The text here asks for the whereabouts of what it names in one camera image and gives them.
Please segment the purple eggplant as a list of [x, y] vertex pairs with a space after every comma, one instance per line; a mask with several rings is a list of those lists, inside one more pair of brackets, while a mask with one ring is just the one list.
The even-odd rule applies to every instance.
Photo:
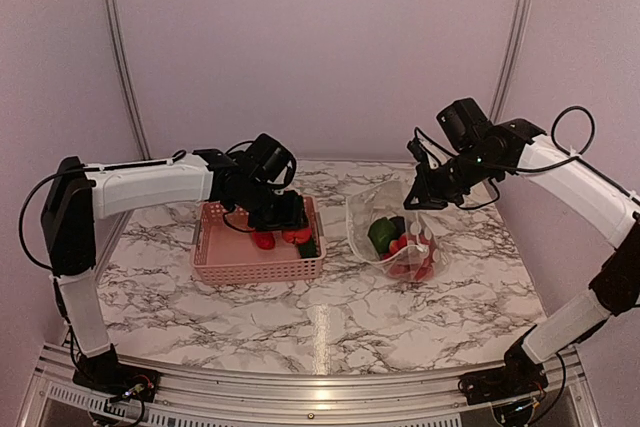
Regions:
[[401, 236], [406, 232], [406, 221], [403, 216], [391, 217], [390, 222], [394, 225], [398, 236]]

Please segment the clear dotted zip top bag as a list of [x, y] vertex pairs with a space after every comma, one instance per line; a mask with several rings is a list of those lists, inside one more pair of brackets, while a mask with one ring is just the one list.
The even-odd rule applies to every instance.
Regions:
[[353, 254], [387, 277], [427, 282], [444, 273], [448, 260], [427, 216], [404, 208], [407, 183], [384, 182], [346, 201], [347, 239]]

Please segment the green avocado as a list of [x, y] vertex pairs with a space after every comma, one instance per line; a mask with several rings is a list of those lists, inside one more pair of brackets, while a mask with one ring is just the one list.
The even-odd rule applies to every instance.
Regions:
[[387, 217], [376, 219], [369, 227], [367, 236], [378, 254], [389, 251], [389, 244], [397, 238], [394, 225]]

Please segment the red round fruit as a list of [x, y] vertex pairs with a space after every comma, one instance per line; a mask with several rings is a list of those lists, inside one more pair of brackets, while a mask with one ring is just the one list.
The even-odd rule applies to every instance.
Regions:
[[303, 245], [312, 239], [312, 230], [310, 227], [298, 229], [298, 230], [283, 230], [282, 239], [286, 243], [294, 245]]

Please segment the green cucumber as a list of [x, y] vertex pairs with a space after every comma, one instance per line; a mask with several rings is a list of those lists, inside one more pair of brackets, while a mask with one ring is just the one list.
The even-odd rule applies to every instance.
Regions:
[[305, 243], [298, 244], [297, 250], [302, 259], [313, 259], [319, 256], [319, 250], [313, 238], [310, 238]]

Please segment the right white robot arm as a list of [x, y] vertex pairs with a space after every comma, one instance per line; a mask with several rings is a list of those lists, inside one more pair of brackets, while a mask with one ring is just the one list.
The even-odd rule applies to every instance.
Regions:
[[457, 143], [445, 161], [432, 159], [420, 130], [407, 144], [417, 165], [404, 201], [406, 209], [462, 207], [477, 184], [521, 176], [584, 221], [610, 248], [609, 257], [584, 290], [518, 338], [505, 352], [502, 366], [465, 373], [459, 381], [468, 397], [484, 399], [544, 387], [546, 361], [586, 340], [637, 303], [639, 202], [587, 167], [580, 153], [560, 150], [543, 129], [524, 119], [445, 126]]

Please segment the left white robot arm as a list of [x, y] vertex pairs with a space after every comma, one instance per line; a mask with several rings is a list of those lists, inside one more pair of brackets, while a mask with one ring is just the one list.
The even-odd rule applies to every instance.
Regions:
[[304, 201], [275, 182], [291, 182], [296, 169], [282, 147], [230, 154], [204, 149], [138, 163], [61, 162], [49, 181], [41, 225], [67, 322], [80, 352], [91, 358], [86, 373], [92, 381], [116, 392], [127, 379], [123, 365], [107, 355], [112, 343], [96, 290], [95, 222], [156, 205], [218, 202], [247, 212], [252, 231], [298, 230], [308, 225]]

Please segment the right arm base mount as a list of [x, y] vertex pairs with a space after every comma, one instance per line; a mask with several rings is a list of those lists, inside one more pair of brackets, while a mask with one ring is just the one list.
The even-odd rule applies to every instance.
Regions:
[[519, 368], [508, 365], [467, 372], [459, 377], [457, 384], [468, 405], [541, 392], [547, 386], [548, 380], [542, 367]]

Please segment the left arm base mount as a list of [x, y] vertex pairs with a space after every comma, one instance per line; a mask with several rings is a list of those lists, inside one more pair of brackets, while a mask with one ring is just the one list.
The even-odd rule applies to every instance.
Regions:
[[151, 403], [156, 395], [160, 373], [156, 370], [121, 363], [113, 344], [97, 356], [73, 357], [73, 382], [110, 395], [111, 402], [130, 399]]

